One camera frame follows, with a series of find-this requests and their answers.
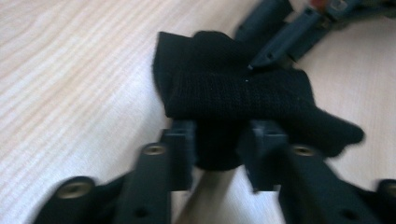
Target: metal screw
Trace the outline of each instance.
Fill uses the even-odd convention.
[[[87,182],[75,182],[58,189],[57,196],[61,199],[79,198],[90,192],[92,185]]]
[[[396,198],[396,184],[388,185],[388,194],[390,194],[392,197]]]
[[[294,153],[299,156],[313,156],[315,152],[307,147],[295,147]]]
[[[347,3],[344,0],[332,1],[331,7],[337,11],[344,11],[347,9]]]
[[[146,155],[150,155],[150,156],[156,156],[156,155],[161,155],[165,152],[165,148],[164,147],[160,147],[160,146],[152,146],[152,147],[146,147],[143,152]]]

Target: brass nut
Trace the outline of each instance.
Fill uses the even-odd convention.
[[[315,152],[307,147],[295,147],[294,153],[299,156],[306,156],[306,157],[315,155]]]
[[[75,199],[84,196],[92,189],[92,185],[87,182],[75,182],[58,189],[56,195],[61,199]]]
[[[145,149],[143,149],[143,152],[146,155],[157,156],[163,154],[165,152],[165,148],[160,146],[146,147]]]
[[[390,196],[396,198],[396,184],[389,184],[388,185],[388,194],[390,194]]]

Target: red component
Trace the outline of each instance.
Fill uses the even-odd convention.
[[[311,6],[316,8],[319,12],[323,12],[328,2],[329,0],[311,0]]]

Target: black knitted glove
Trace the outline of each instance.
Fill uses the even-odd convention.
[[[264,37],[241,43],[217,32],[193,38],[160,33],[153,72],[166,116],[197,120],[197,165],[229,170],[249,119],[276,120],[292,144],[338,155],[363,138],[361,128],[316,107],[308,76],[298,70],[250,71]]]

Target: light wood grain surface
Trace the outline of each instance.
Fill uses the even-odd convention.
[[[104,183],[130,169],[168,123],[151,78],[157,33],[232,35],[256,3],[0,0],[0,223],[31,222],[68,177]],[[298,65],[321,108],[366,132],[330,165],[367,189],[396,178],[395,40],[396,21],[362,22]],[[201,175],[177,223],[283,222],[276,194],[251,194],[242,168]]]

